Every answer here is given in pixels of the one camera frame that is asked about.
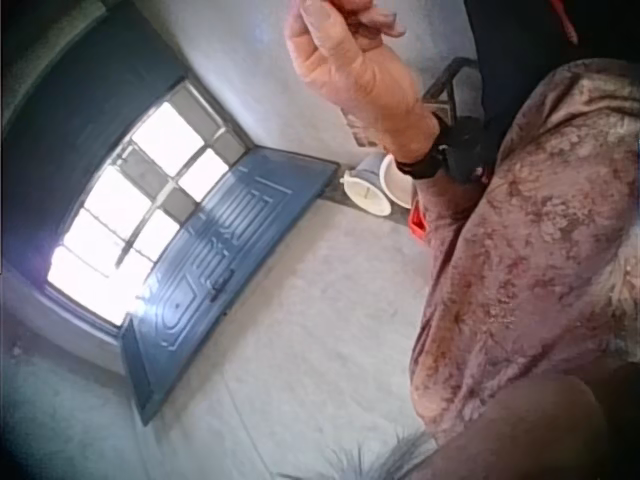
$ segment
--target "white container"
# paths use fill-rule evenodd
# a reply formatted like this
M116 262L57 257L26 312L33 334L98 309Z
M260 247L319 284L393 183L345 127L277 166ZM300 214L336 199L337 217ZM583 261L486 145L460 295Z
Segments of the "white container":
M391 214L391 202L380 183L380 167L384 157L382 153L370 155L358 168L345 172L341 180L344 191L356 205L379 217Z
M380 184L386 193L395 203L411 210L413 204L414 185L413 179L400 172L396 167L393 155L387 155L380 167Z

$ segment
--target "blue door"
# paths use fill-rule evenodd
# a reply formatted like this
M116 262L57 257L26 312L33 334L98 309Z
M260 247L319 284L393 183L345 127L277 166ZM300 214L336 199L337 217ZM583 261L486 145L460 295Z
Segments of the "blue door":
M254 149L172 241L147 280L144 306L127 319L120 337L145 425L198 347L335 170L331 163Z

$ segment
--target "bright window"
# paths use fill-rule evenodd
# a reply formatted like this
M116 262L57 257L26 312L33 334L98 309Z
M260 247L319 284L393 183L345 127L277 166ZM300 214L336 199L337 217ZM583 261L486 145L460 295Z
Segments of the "bright window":
M133 248L154 262L178 232L179 225L161 210L156 210L140 233Z
M176 175L204 141L169 104L164 103L133 135L168 175Z
M196 202L201 202L228 170L227 164L213 153L213 150L208 149L185 173L179 183Z
M125 138L78 205L49 283L121 325L180 226L228 171L221 156L237 160L222 141L228 129L188 83L172 92Z
M151 201L115 167L106 169L84 204L121 238L131 235L150 206Z

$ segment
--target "red object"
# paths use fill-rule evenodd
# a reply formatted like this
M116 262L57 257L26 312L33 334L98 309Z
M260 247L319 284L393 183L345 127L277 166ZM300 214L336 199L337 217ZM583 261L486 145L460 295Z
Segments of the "red object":
M429 228L417 198L413 201L413 207L411 207L411 213L409 213L409 230L411 234L421 242L427 239L427 231Z
M564 31L567 34L567 38L574 45L578 45L579 38L578 32L576 32L571 19L567 15L567 11L564 8L564 0L550 0L553 9L556 11L560 20L562 21L562 26L564 27Z

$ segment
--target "black wristband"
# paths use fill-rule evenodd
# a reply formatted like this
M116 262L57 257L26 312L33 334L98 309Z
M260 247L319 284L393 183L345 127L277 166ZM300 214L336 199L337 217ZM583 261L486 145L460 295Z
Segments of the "black wristband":
M433 116L438 120L440 133L427 154L415 163L400 163L396 161L398 170L414 180L433 178L447 164L447 137L451 127L438 115L434 114Z

